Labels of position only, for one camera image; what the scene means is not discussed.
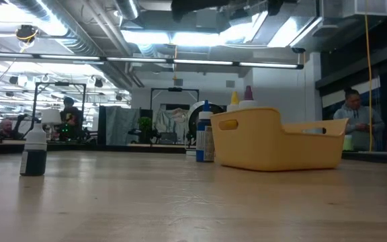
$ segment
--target glue bottle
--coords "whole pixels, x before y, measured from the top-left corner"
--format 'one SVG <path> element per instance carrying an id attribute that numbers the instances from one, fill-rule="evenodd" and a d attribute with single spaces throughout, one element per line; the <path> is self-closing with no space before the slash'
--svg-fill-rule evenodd
<path id="1" fill-rule="evenodd" d="M 239 109 L 239 97 L 237 95 L 237 92 L 236 91 L 233 91 L 232 92 L 232 96 L 231 96 L 231 104 L 229 104 L 227 107 L 226 107 L 226 111 L 227 112 L 231 112 L 231 111 L 235 111 L 235 110 L 238 110 Z"/>
<path id="2" fill-rule="evenodd" d="M 200 120 L 196 131 L 196 161 L 197 162 L 213 162 L 214 161 L 214 143 L 212 133 L 212 123 L 210 116 L 213 114 L 210 111 L 208 100 L 204 102 L 200 112 Z"/>
<path id="3" fill-rule="evenodd" d="M 39 176 L 46 171 L 47 135 L 42 124 L 35 124 L 26 135 L 24 152 L 21 156 L 20 175 Z"/>
<path id="4" fill-rule="evenodd" d="M 258 103 L 255 100 L 253 100 L 252 87 L 248 85 L 246 86 L 245 99 L 240 102 L 239 108 L 240 109 L 256 108 L 257 106 L 258 106 Z"/>

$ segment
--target woman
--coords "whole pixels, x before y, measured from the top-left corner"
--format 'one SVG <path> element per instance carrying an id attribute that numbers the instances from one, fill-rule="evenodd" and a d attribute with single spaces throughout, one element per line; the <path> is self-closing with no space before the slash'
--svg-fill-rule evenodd
<path id="1" fill-rule="evenodd" d="M 356 151 L 368 151 L 370 149 L 370 109 L 361 105 L 359 92 L 345 89 L 345 103 L 334 114 L 334 119 L 348 118 L 346 134 L 352 136 L 353 148 Z M 380 115 L 372 110 L 373 135 L 381 134 L 384 123 Z"/>

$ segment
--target green plant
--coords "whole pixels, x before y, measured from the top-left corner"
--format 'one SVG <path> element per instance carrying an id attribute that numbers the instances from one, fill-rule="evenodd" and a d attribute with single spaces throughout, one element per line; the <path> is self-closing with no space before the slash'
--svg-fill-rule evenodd
<path id="1" fill-rule="evenodd" d="M 138 127 L 143 132 L 152 130 L 152 119 L 149 117 L 141 117 L 138 119 Z"/>

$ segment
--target potted plant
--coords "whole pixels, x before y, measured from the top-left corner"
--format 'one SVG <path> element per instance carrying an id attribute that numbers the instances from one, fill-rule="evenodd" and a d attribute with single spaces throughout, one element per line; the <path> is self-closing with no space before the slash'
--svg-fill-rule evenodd
<path id="1" fill-rule="evenodd" d="M 139 141 L 142 144 L 150 144 L 152 135 L 152 119 L 141 117 L 138 119 L 138 128 L 141 130 Z"/>

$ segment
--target wooden table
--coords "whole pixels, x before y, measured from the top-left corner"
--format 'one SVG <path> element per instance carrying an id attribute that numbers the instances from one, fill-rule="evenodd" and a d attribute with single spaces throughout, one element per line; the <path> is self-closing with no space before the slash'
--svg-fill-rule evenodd
<path id="1" fill-rule="evenodd" d="M 177 154 L 0 155 L 0 241 L 387 241 L 387 165 L 261 173 Z"/>

